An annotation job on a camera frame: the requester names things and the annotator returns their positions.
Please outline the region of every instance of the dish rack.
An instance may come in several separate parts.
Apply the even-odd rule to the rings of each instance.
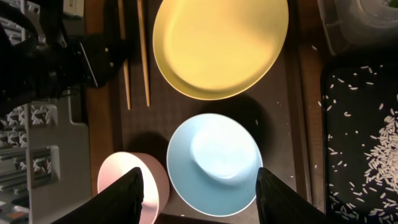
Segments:
[[[0,1],[38,23],[40,6]],[[25,39],[23,28],[0,22],[12,44]],[[45,45],[43,35],[39,45]],[[88,128],[78,122],[80,114],[75,95],[32,102],[0,117],[0,223],[51,223],[89,201]]]

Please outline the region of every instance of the light blue bowl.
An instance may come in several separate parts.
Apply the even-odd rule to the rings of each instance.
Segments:
[[[237,214],[256,198],[262,159],[239,123],[219,114],[194,116],[177,128],[167,150],[167,170],[179,196],[214,217]]]

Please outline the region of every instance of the table surface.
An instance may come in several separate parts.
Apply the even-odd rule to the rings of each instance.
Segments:
[[[103,31],[103,5],[104,0],[85,1],[87,34]],[[308,166],[310,168],[311,181],[310,195],[312,196],[312,203],[314,206],[324,211],[322,122],[321,110],[317,101],[320,99],[319,83],[322,66],[330,56],[323,34],[317,0],[300,1],[300,3],[293,4],[293,7],[296,7],[299,19],[297,30],[300,34],[300,38],[297,41],[297,50],[299,56],[298,61],[300,63],[299,79],[301,81],[302,113],[305,118],[306,138],[303,145],[308,150]],[[312,45],[316,46],[318,50],[313,50]],[[128,142],[126,142],[128,140],[123,136],[123,127],[130,125],[132,121],[127,121],[126,123],[123,121],[122,123],[122,116],[115,116],[115,114],[121,115],[121,113],[128,113],[128,111],[118,109],[120,105],[125,104],[125,96],[123,96],[121,90],[118,88],[120,80],[122,80],[122,77],[111,80],[106,86],[100,89],[87,89],[86,108],[90,128],[91,182],[93,195],[96,195],[96,180],[101,163],[113,152],[120,151],[128,146]],[[256,86],[258,85],[255,85],[248,91],[258,91]]]

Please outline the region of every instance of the wooden chopstick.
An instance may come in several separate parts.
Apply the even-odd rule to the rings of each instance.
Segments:
[[[144,23],[145,23],[144,22],[144,7],[143,7],[142,3],[143,3],[143,0],[137,0],[139,38],[141,40],[141,57],[142,57],[142,69],[144,71],[145,96],[146,96],[146,100],[147,100],[147,106],[150,106],[147,47],[146,47],[146,42],[145,42],[145,26],[144,26]]]
[[[118,0],[119,8],[119,25],[120,25],[120,38],[126,39],[126,25],[124,24],[124,6],[123,0]],[[127,109],[131,110],[131,91],[130,91],[130,76],[129,76],[129,60],[125,59],[123,62],[124,84],[126,86],[126,99]]]

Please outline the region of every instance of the black tray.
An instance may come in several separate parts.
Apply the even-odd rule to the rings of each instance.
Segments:
[[[370,135],[379,136],[379,130],[385,126],[384,118],[391,115],[391,108],[398,111],[397,58],[397,47],[360,50],[335,57],[322,71],[325,211],[326,215],[338,222],[364,223],[364,217],[367,217],[368,223],[379,223],[379,213],[369,217],[369,212],[374,208],[383,209],[382,201],[386,198],[398,202],[396,192],[384,190],[387,187],[385,183],[382,187],[376,185],[375,181],[366,184],[368,194],[364,193],[362,186],[366,182],[364,172],[369,169],[369,161],[366,160],[367,156],[364,152],[369,152],[374,146],[380,144],[379,140],[372,139]],[[368,68],[361,68],[365,66],[371,67],[373,73]],[[344,83],[338,81],[338,78],[344,80]],[[368,85],[366,82],[372,82],[374,85]],[[349,84],[358,89],[351,90]],[[351,114],[350,117],[344,115],[346,111]],[[329,147],[338,154],[331,155]],[[377,192],[373,192],[369,187],[375,188]],[[331,208],[333,200],[329,197],[331,192],[339,192],[335,200],[340,204],[334,204],[334,209]],[[362,196],[357,196],[353,192],[362,192]],[[386,196],[382,200],[380,196],[383,192]],[[347,212],[352,213],[347,203],[356,206],[354,211],[358,213],[359,220],[356,219],[356,214],[354,218],[349,218],[347,221],[335,213],[336,210],[340,211],[342,205],[345,206]],[[395,207],[388,207],[384,211],[386,214],[382,217],[393,214],[394,221],[398,221],[396,215],[398,210]]]

